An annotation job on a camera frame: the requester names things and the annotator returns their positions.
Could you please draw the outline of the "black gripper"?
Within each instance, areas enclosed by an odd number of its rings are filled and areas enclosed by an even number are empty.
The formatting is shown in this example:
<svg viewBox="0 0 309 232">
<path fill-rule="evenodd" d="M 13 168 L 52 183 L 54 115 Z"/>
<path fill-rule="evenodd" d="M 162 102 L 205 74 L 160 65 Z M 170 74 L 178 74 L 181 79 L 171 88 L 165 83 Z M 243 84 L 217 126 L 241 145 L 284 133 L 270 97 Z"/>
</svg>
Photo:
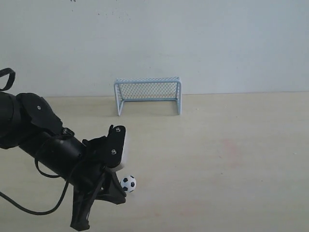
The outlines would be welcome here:
<svg viewBox="0 0 309 232">
<path fill-rule="evenodd" d="M 88 218 L 95 201 L 126 202 L 126 193 L 116 173 L 107 172 L 103 162 L 106 143 L 106 136 L 79 141 L 74 136 L 52 136 L 44 131 L 18 145 L 74 186 L 70 226 L 75 230 L 90 229 Z"/>
</svg>

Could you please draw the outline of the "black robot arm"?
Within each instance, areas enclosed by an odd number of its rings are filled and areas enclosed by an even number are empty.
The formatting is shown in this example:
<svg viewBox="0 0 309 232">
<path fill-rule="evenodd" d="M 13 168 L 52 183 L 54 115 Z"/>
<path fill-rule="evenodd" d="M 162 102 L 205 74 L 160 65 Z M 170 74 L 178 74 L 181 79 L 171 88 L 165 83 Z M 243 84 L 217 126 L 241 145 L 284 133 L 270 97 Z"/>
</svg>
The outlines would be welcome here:
<svg viewBox="0 0 309 232">
<path fill-rule="evenodd" d="M 34 93 L 0 95 L 0 146 L 19 147 L 73 186 L 71 227 L 89 229 L 89 213 L 96 200 L 126 202 L 117 178 L 124 166 L 126 128 L 111 125 L 107 135 L 79 141 L 63 126 L 49 103 Z"/>
</svg>

